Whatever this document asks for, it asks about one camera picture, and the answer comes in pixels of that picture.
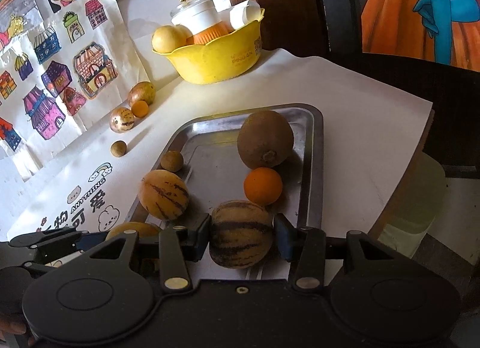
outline orange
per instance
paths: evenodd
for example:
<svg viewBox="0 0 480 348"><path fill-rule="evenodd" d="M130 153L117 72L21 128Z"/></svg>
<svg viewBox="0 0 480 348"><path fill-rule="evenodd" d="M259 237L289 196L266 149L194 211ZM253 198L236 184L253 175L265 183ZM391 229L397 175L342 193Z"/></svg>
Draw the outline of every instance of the orange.
<svg viewBox="0 0 480 348"><path fill-rule="evenodd" d="M254 169L243 182L247 199L260 206L275 202L280 197L282 188L282 178L271 168Z"/></svg>
<svg viewBox="0 0 480 348"><path fill-rule="evenodd" d="M144 100L139 100L131 106L131 111L137 118L143 118L148 114L148 105Z"/></svg>

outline orange dress illustration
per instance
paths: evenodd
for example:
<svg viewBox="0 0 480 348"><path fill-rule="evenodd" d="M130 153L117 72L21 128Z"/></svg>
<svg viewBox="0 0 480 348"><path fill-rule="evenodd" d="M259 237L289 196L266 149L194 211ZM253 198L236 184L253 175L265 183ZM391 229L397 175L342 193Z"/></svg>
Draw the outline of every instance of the orange dress illustration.
<svg viewBox="0 0 480 348"><path fill-rule="evenodd" d="M480 0L367 0L364 52L480 71Z"/></svg>

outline white paper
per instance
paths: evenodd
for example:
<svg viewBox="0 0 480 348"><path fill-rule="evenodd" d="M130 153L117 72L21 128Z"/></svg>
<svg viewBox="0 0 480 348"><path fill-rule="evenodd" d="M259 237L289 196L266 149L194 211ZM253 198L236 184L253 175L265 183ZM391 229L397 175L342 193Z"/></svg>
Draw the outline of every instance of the white paper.
<svg viewBox="0 0 480 348"><path fill-rule="evenodd" d="M0 68L0 145L24 179L147 80L115 0L72 3L15 41Z"/></svg>
<svg viewBox="0 0 480 348"><path fill-rule="evenodd" d="M0 50L17 35L42 22L35 0L0 0Z"/></svg>

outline screw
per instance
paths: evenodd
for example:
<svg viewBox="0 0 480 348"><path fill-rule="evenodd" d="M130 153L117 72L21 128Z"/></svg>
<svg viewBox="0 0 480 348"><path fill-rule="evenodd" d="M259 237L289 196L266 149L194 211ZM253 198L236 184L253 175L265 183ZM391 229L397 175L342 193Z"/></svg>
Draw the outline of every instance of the screw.
<svg viewBox="0 0 480 348"><path fill-rule="evenodd" d="M297 287L302 288L303 290L312 290L320 286L320 280L308 276L298 279L295 284L297 285Z"/></svg>
<svg viewBox="0 0 480 348"><path fill-rule="evenodd" d="M163 284L170 290L183 290L188 287L189 281L184 278L169 278Z"/></svg>
<svg viewBox="0 0 480 348"><path fill-rule="evenodd" d="M235 290L237 292L237 294L246 294L248 293L250 290L248 289L248 287L237 287L237 289Z"/></svg>

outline blue hand illustration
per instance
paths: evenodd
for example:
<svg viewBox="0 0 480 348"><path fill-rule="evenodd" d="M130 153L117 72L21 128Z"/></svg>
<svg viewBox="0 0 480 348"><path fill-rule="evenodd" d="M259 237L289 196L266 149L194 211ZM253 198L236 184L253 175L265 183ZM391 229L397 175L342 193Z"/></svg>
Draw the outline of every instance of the blue hand illustration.
<svg viewBox="0 0 480 348"><path fill-rule="evenodd" d="M418 0L413 12L422 16L422 25L434 38L435 61L450 64L452 22L476 22L480 10L476 0Z"/></svg>

